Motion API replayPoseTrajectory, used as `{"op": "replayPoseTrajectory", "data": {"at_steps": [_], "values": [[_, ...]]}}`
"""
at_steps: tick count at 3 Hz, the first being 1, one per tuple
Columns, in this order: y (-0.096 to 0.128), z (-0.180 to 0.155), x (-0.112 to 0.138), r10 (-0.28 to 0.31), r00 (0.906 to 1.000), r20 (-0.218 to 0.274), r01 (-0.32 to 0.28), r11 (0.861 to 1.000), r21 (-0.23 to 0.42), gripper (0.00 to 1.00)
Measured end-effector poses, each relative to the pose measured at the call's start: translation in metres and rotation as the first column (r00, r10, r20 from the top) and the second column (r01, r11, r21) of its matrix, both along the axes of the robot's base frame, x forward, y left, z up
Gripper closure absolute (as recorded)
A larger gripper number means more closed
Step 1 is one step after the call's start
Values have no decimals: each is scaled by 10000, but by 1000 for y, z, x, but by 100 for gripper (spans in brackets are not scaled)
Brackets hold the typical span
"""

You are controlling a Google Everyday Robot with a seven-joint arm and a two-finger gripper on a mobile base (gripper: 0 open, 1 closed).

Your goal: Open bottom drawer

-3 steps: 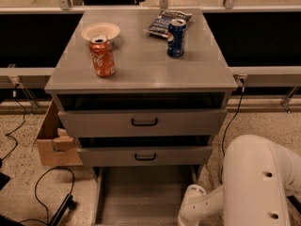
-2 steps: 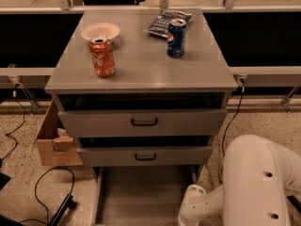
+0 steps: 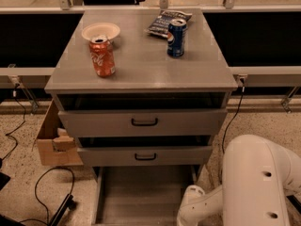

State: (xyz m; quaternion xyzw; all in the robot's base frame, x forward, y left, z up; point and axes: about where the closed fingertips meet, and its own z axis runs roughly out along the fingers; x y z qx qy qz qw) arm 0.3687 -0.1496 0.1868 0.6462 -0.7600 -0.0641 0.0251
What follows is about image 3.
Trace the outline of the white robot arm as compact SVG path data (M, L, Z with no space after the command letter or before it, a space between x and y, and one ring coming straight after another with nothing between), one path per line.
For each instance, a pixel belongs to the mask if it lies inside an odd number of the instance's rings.
M222 185L210 193L186 188L177 226L198 226L223 214L224 226L290 226L285 198L301 188L301 157L254 135L233 139L224 154Z

